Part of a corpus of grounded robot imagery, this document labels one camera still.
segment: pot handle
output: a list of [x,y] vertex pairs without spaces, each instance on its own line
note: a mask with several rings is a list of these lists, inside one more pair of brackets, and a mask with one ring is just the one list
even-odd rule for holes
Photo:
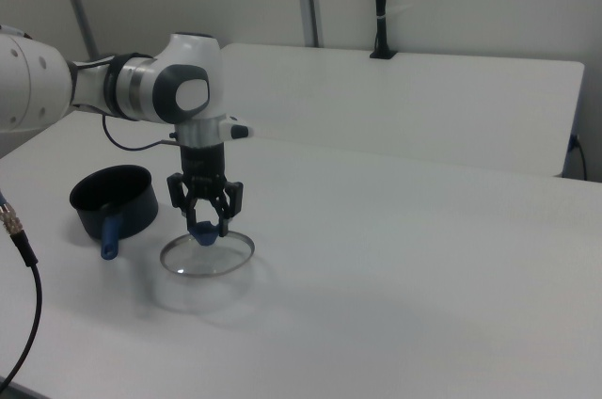
[[123,215],[108,215],[103,221],[101,240],[101,256],[104,260],[112,260],[119,252],[119,230],[123,223]]

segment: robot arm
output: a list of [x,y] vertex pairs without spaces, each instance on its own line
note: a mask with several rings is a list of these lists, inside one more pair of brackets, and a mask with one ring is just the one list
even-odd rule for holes
[[215,208],[221,236],[241,209],[243,185],[226,180],[223,143],[250,137],[252,129],[224,112],[221,53],[212,37],[172,34],[155,57],[132,53],[72,63],[51,46],[0,34],[0,90],[0,132],[49,126],[70,105],[173,124],[182,173],[167,182],[188,228],[197,225],[197,200]]

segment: white table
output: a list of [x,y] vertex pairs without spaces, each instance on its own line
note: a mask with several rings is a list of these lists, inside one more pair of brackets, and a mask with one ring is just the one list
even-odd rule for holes
[[[169,128],[109,121],[124,143]],[[105,262],[68,203],[99,168],[148,168],[155,222]],[[220,279],[168,274],[184,232],[177,149],[121,152],[74,113],[0,161],[40,259],[40,333],[16,381],[62,398],[575,398],[602,395],[602,189],[267,139],[229,142],[231,228],[257,245]],[[33,280],[5,236],[0,373]]]
[[469,167],[562,173],[577,62],[234,43],[226,103],[261,136]]

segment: transparent lid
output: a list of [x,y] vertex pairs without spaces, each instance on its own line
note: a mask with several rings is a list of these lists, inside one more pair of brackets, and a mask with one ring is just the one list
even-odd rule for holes
[[161,250],[161,264],[174,274],[204,278],[224,275],[246,263],[255,252],[253,241],[230,231],[210,246],[202,246],[191,234],[174,239]]

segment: black pot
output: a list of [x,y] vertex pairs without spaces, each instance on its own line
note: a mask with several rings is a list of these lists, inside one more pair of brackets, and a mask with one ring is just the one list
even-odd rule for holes
[[115,166],[92,173],[73,188],[69,202],[86,232],[101,239],[105,260],[117,256],[119,239],[147,228],[159,211],[151,173],[139,166]]

